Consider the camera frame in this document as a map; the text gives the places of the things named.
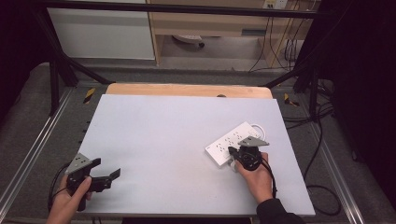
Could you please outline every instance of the white tabletop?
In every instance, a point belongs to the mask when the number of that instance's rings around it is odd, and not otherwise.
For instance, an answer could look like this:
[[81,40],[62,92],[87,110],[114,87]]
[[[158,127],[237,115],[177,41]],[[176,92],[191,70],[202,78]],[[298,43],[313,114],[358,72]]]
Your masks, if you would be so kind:
[[79,150],[102,159],[92,176],[121,168],[84,213],[120,216],[254,216],[243,177],[218,166],[205,147],[247,121],[266,131],[277,198],[288,212],[315,214],[276,100],[102,95]]

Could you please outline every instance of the white panel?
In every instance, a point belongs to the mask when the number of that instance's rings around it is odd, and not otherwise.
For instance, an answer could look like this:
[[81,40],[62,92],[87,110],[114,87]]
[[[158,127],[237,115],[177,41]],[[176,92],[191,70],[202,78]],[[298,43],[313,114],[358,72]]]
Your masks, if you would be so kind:
[[49,8],[49,14],[64,52],[70,57],[154,60],[146,12]]
[[103,95],[79,152],[121,168],[111,189],[93,195],[86,213],[158,216],[253,216],[244,178],[219,168],[205,147],[242,122],[266,131],[278,198],[289,212],[314,215],[276,100]]

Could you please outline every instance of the black sleeve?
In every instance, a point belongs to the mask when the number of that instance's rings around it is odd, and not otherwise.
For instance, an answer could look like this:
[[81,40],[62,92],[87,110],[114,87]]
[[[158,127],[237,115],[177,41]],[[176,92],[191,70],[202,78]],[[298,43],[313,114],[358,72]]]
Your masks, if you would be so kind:
[[270,199],[257,206],[257,216],[261,224],[300,224],[305,223],[302,218],[286,212],[279,199]]

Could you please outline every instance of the person's left hand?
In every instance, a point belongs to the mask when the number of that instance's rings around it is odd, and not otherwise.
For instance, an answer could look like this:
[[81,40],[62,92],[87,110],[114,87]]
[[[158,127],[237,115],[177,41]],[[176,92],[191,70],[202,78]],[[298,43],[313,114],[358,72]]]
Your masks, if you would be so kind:
[[55,196],[53,206],[49,212],[47,224],[70,223],[73,215],[77,212],[78,204],[82,197],[87,194],[87,200],[91,198],[91,194],[87,192],[92,182],[90,176],[86,177],[79,185],[73,196],[70,196],[67,191],[66,181],[67,175],[65,175],[61,180],[61,185],[59,187],[61,191]]

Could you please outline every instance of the gray carpet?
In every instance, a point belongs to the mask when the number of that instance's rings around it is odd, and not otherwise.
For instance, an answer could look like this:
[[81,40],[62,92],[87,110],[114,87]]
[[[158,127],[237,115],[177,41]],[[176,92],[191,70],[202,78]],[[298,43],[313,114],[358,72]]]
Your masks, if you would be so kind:
[[[192,84],[241,84],[256,86],[264,84],[279,74],[245,72],[203,72],[203,71],[175,71],[158,69],[96,69],[100,75],[120,82],[155,82],[155,83],[192,83]],[[91,120],[99,102],[100,95],[106,91],[106,86],[96,88],[89,104],[84,105],[83,99],[87,90],[87,83],[91,80],[84,76],[83,85],[74,89],[71,99],[53,130],[49,141],[43,148],[35,166],[27,177],[14,204],[8,211],[7,217],[46,218],[47,197],[50,182],[56,171],[67,161],[70,161],[78,151],[79,142],[84,138],[83,130],[88,129],[87,121]],[[284,83],[282,87],[274,89],[274,97],[279,102],[281,113],[285,117],[304,117],[299,106],[285,105],[284,90],[293,80]],[[21,100],[8,113],[7,119],[0,129],[0,163],[2,171],[0,192],[7,187],[7,183],[15,174],[30,146],[35,141],[50,112],[49,75],[46,67],[38,67],[31,75],[21,94]],[[290,91],[290,99],[298,98]],[[351,159],[347,141],[340,130],[336,118],[327,117],[323,120],[324,137],[332,149],[337,164],[348,183],[350,190],[358,204],[366,222],[396,223],[396,215],[388,200],[375,183],[364,163]],[[290,141],[295,151],[300,169],[303,171],[309,162],[317,142],[313,137],[309,125],[289,130]],[[315,159],[306,182],[333,188],[332,181],[321,157]],[[329,193],[322,190],[312,190],[313,203],[323,210],[334,211],[335,200]],[[341,222],[348,219],[344,210],[335,217],[318,213],[315,217],[305,217],[307,222]]]

